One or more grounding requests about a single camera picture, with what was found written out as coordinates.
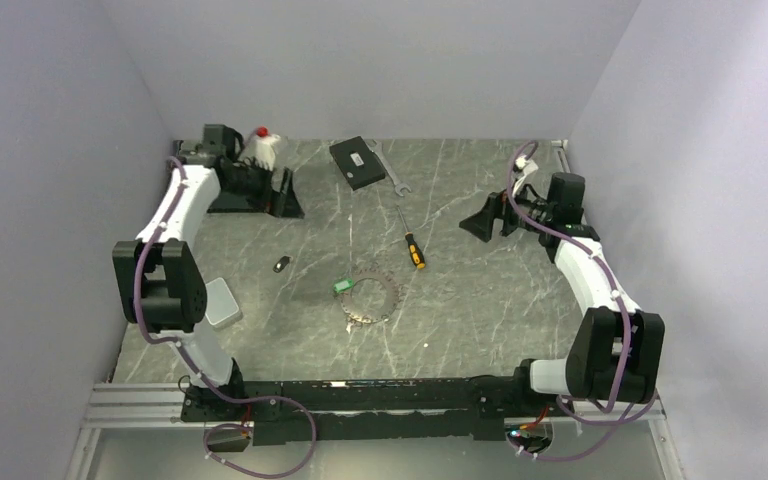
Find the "screwdriver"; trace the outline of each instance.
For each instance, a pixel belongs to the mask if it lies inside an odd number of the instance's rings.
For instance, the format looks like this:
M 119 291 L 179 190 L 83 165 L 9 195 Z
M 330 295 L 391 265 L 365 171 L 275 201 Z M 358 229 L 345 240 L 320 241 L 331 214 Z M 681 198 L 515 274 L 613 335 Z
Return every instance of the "screwdriver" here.
M 396 211 L 399 212 L 399 216 L 402 217 L 402 223 L 405 225 L 405 240 L 408 241 L 408 249 L 411 252 L 411 261 L 416 268 L 425 268 L 425 255 L 422 254 L 422 250 L 419 249 L 419 245 L 416 244 L 416 240 L 413 239 L 413 234 L 408 228 L 408 222 L 405 221 L 405 216 L 402 215 L 402 209 L 396 205 Z

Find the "yellow and black screwdriver handle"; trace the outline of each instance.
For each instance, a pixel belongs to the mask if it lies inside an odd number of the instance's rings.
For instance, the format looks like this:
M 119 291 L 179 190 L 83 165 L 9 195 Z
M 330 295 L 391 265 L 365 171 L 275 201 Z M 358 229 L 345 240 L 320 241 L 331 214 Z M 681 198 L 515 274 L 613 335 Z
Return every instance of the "yellow and black screwdriver handle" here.
M 413 239 L 413 234 L 408 232 L 405 234 L 405 240 L 408 241 L 408 249 L 411 253 L 411 261 L 416 268 L 425 268 L 425 255 L 422 254 L 419 245 L 416 244 L 416 240 Z

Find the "white wall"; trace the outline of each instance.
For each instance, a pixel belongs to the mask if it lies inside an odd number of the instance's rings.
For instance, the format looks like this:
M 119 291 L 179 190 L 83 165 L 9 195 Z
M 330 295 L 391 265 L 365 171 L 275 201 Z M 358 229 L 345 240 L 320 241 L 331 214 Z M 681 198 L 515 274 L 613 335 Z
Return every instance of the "white wall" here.
M 567 138 L 638 3 L 104 0 L 186 138 Z
M 768 1 L 644 0 L 571 137 L 691 479 L 768 479 Z
M 169 141 L 100 4 L 0 1 L 0 479 L 63 477 Z

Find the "marble tabletop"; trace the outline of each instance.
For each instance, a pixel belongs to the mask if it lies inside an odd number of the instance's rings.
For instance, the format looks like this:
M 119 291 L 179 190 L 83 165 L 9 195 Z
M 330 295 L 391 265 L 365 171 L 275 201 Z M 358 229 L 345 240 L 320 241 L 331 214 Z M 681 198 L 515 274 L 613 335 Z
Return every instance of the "marble tabletop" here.
M 204 280 L 225 278 L 243 311 L 217 334 L 244 378 L 510 375 L 524 358 L 566 355 L 581 315 L 537 236 L 497 231 L 483 243 L 458 228 L 503 188 L 520 141 L 384 140 L 385 156 L 413 189 L 404 198 L 389 179 L 352 191 L 331 143 L 291 141 L 284 155 L 304 219 L 209 214 L 199 230 L 194 254 Z M 550 142 L 535 160 L 532 182 L 545 194 L 561 165 Z M 425 252 L 424 270 L 408 258 L 396 205 Z M 291 263 L 273 273 L 283 255 Z M 332 285 L 372 265 L 392 274 L 400 303 L 388 322 L 347 332 Z M 355 290 L 360 305 L 383 299 L 371 282 Z M 128 326 L 113 381 L 169 382 L 185 373 L 171 349 L 149 347 Z

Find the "wrench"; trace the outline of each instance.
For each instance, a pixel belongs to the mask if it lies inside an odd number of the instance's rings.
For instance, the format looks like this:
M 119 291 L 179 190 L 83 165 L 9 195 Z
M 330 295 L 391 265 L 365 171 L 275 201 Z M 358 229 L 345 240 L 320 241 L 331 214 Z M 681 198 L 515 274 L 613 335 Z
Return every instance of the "wrench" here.
M 396 172 L 393 170 L 393 167 L 390 165 L 390 162 L 387 161 L 386 158 L 384 158 L 384 151 L 381 150 L 381 142 L 378 140 L 372 140 L 372 153 L 375 154 L 376 157 L 378 157 L 378 160 L 381 162 L 381 165 L 384 165 L 384 170 L 387 171 L 387 175 L 390 176 L 390 180 L 393 181 L 393 190 L 396 192 L 396 195 L 400 197 L 405 196 L 405 191 L 411 192 L 410 185 L 407 183 L 399 180 L 399 176 L 396 175 Z

